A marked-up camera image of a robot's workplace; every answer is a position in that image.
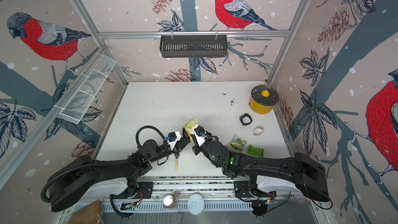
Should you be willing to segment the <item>yellow green frog towel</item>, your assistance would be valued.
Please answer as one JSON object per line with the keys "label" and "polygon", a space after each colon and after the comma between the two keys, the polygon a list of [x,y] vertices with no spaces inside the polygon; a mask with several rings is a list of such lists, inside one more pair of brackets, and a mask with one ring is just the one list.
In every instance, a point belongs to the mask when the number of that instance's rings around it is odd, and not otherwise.
{"label": "yellow green frog towel", "polygon": [[198,125],[199,121],[196,117],[190,119],[184,126],[185,131],[190,134],[193,135],[194,134],[194,126]]}

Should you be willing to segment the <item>black digital watch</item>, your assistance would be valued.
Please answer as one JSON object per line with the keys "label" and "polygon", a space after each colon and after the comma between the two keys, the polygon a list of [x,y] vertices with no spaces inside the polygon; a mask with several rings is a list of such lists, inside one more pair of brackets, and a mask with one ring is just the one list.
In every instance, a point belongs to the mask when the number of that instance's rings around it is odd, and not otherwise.
{"label": "black digital watch", "polygon": [[240,116],[239,121],[243,126],[247,126],[252,124],[252,117],[248,113],[245,113]]}

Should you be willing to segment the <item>cream strap analog watch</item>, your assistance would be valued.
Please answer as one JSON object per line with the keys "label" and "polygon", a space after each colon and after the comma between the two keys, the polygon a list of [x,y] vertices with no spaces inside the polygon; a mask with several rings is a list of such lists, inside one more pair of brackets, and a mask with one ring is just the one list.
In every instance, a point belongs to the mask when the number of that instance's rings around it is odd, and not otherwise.
{"label": "cream strap analog watch", "polygon": [[264,127],[262,126],[255,127],[253,131],[254,136],[261,136],[263,132],[264,132]]}

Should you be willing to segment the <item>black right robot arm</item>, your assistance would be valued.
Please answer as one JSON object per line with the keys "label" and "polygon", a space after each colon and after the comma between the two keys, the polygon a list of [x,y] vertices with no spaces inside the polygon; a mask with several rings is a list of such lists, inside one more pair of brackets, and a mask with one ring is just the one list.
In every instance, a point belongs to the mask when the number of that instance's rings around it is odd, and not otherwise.
{"label": "black right robot arm", "polygon": [[257,177],[267,176],[289,181],[312,201],[331,202],[327,186],[325,168],[303,153],[296,152],[288,158],[258,158],[229,151],[216,136],[201,131],[191,136],[194,141],[193,151],[200,152],[223,175],[236,178],[249,177],[248,189],[257,189]]}

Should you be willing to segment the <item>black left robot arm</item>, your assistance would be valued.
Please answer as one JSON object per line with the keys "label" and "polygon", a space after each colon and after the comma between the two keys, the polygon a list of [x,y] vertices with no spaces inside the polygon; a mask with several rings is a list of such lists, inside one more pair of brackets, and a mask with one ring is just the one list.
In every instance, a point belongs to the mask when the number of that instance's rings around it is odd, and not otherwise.
{"label": "black left robot arm", "polygon": [[[162,139],[162,145],[155,140],[140,143],[142,131],[151,129]],[[171,132],[168,136],[154,126],[146,125],[138,129],[135,135],[137,151],[124,160],[93,160],[89,155],[74,160],[47,179],[40,193],[43,202],[51,205],[53,212],[63,211],[77,203],[97,183],[117,179],[127,179],[127,189],[122,196],[128,198],[138,191],[136,180],[152,169],[152,163],[161,166],[171,155],[178,158],[182,150],[190,143],[186,130]]]}

